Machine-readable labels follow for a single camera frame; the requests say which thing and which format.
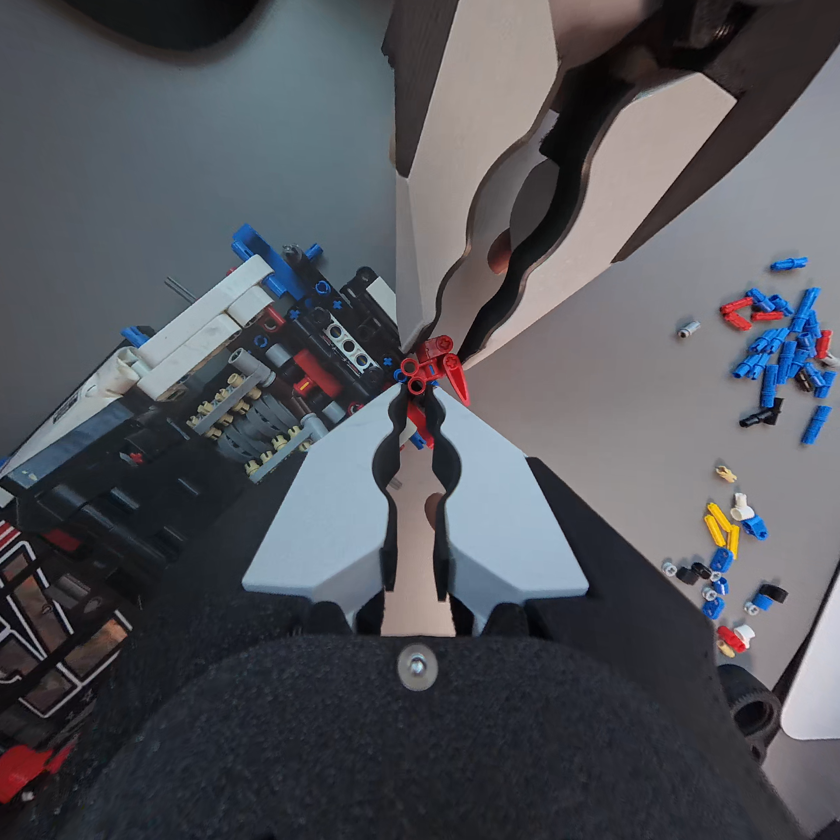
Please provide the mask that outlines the small red connector brick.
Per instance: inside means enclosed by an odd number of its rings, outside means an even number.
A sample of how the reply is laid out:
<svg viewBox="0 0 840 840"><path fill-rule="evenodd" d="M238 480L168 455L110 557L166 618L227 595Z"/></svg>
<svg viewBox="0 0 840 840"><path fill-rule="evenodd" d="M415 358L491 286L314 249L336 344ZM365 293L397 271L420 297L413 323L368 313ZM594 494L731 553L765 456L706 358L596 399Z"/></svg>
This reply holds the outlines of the small red connector brick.
<svg viewBox="0 0 840 840"><path fill-rule="evenodd" d="M406 388L410 395L421 396L427 387L440 376L435 360L415 360L406 358L400 368L405 377Z"/></svg>

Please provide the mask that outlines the red pointed brick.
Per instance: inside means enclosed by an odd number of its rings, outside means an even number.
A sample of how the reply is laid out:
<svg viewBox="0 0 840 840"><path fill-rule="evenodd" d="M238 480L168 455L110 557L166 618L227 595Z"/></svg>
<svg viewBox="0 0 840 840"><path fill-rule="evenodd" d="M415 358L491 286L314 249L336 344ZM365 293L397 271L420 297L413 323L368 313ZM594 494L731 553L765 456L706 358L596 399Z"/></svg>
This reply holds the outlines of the red pointed brick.
<svg viewBox="0 0 840 840"><path fill-rule="evenodd" d="M440 357L439 366L452 385L463 405L470 406L469 388L463 365L456 353L446 353Z"/></svg>

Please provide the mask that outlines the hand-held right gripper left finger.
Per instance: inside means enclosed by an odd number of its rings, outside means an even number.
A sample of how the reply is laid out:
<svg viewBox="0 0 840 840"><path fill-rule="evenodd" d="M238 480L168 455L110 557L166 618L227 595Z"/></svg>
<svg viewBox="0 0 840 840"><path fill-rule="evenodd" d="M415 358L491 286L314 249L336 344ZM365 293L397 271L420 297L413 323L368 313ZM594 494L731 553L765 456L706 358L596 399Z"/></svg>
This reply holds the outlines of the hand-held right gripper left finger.
<svg viewBox="0 0 840 840"><path fill-rule="evenodd" d="M408 394L396 384L308 451L248 567L247 592L341 608L378 634L396 579L396 504Z"/></svg>

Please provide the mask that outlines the toy brick race car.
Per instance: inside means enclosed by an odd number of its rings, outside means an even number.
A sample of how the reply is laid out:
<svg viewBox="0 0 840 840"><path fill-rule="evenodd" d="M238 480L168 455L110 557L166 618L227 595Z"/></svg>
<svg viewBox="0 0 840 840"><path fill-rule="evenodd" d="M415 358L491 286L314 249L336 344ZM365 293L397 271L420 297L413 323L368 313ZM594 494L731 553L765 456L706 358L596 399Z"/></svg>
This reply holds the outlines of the toy brick race car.
<svg viewBox="0 0 840 840"><path fill-rule="evenodd" d="M171 567L242 497L405 383L396 296L341 287L319 245L240 264L159 330L133 326L2 463L2 811L76 746L104 675Z"/></svg>

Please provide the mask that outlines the black pin brick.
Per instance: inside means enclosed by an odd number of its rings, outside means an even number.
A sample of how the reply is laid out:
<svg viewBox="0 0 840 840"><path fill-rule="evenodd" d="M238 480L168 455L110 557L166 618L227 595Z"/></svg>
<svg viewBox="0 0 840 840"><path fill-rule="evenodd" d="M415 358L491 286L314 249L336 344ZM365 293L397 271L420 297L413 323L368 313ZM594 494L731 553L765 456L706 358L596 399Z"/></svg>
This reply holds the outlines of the black pin brick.
<svg viewBox="0 0 840 840"><path fill-rule="evenodd" d="M775 397L771 406L760 408L759 411L743 417L738 421L738 425L741 428L756 427L761 424L774 426L778 422L783 403L782 397Z"/></svg>

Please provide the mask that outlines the scattered small loose bricks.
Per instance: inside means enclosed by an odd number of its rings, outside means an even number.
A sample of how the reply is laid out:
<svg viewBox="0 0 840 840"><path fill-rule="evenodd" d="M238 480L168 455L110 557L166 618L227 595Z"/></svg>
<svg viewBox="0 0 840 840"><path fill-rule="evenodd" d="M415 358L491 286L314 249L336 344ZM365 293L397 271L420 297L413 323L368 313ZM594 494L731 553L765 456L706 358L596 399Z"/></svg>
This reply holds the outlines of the scattered small loose bricks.
<svg viewBox="0 0 840 840"><path fill-rule="evenodd" d="M714 468L718 478L731 488L731 505L725 511L715 501L706 505L702 520L713 542L714 551L708 560L691 560L677 564L672 560L661 563L661 573L672 581L686 586L699 586L701 613L715 625L715 641L719 654L734 659L747 653L756 633L742 619L725 623L727 596L731 593L729 574L739 559L741 538L764 541L769 533L764 520L750 506L747 495L740 490L739 478L727 464Z"/></svg>

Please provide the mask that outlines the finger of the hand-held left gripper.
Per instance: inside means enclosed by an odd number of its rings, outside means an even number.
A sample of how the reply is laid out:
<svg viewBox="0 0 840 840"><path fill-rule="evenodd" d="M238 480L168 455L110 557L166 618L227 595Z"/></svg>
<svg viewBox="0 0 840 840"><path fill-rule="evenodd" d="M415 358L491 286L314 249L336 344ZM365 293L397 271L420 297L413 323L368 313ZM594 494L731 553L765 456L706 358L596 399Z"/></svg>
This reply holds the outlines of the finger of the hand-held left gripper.
<svg viewBox="0 0 840 840"><path fill-rule="evenodd" d="M404 351L431 336L473 245L481 190L559 86L550 2L396 2L395 299Z"/></svg>
<svg viewBox="0 0 840 840"><path fill-rule="evenodd" d="M470 368L597 278L738 100L691 72L626 90L586 152L558 163L544 218L513 249L499 291L459 350Z"/></svg>

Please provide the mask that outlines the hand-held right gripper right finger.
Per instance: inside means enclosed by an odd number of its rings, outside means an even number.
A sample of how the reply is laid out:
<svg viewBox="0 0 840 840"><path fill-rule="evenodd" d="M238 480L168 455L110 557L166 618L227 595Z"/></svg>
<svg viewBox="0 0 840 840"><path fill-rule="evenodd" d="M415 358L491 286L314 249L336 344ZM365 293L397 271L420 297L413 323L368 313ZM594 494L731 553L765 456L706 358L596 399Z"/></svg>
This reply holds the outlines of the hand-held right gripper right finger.
<svg viewBox="0 0 840 840"><path fill-rule="evenodd" d="M502 604L585 595L589 582L528 458L442 388L425 396L432 468L434 578L457 635L479 635Z"/></svg>

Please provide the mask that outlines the pile of blue pins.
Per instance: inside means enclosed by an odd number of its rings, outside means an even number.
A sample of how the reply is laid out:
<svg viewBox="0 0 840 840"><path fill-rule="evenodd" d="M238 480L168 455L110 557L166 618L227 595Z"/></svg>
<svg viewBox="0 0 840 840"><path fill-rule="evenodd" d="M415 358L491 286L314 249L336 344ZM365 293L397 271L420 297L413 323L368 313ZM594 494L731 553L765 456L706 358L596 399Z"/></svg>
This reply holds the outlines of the pile of blue pins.
<svg viewBox="0 0 840 840"><path fill-rule="evenodd" d="M816 445L838 415L838 406L832 404L838 396L838 357L832 354L834 331L825 328L817 309L822 291L806 287L797 301L791 301L751 287L740 298L720 305L721 320L733 330L759 329L729 372L735 381L752 383L757 397L756 406L740 416L738 426L743 417L771 406L775 397L785 399L787 389L797 389L814 403L800 433L801 447Z"/></svg>

